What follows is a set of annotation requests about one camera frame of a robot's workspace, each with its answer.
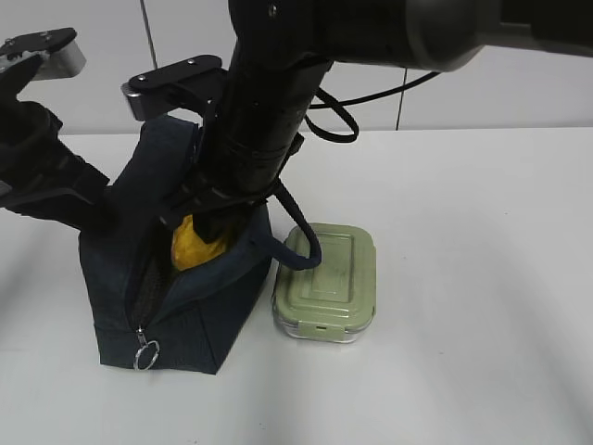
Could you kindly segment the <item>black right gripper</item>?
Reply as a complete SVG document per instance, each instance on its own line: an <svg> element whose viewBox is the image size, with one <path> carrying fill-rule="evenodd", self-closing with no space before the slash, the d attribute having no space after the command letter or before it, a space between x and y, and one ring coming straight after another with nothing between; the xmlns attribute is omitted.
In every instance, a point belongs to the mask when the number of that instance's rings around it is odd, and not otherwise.
<svg viewBox="0 0 593 445"><path fill-rule="evenodd" d="M324 77L324 63L306 60L285 70L232 61L216 105L205 116L199 155L166 198L164 222L193 215L204 242L242 234L252 206L274 193L280 171L297 151L298 134Z"/></svg>

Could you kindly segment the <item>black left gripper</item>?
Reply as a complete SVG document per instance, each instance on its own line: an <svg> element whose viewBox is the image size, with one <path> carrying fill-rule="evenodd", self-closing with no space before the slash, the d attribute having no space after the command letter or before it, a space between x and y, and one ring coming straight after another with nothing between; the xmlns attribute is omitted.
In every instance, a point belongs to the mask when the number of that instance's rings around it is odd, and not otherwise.
<svg viewBox="0 0 593 445"><path fill-rule="evenodd" d="M52 111L18 100L28 83L22 72L1 75L1 206L82 232L110 230L108 178L59 139Z"/></svg>

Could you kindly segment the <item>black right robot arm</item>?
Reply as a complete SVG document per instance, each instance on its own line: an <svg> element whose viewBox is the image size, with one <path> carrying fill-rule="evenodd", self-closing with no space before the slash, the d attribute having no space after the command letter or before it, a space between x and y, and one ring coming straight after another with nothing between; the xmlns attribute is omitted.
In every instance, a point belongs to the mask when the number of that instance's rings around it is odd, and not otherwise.
<svg viewBox="0 0 593 445"><path fill-rule="evenodd" d="M215 239L267 197L298 224L304 217L280 172L300 144L314 99L336 62L448 72L500 46L571 56L592 53L588 1L232 1L237 38L227 69L207 70L207 92L181 86L198 105L203 133L193 167L166 196L169 227L192 216Z"/></svg>

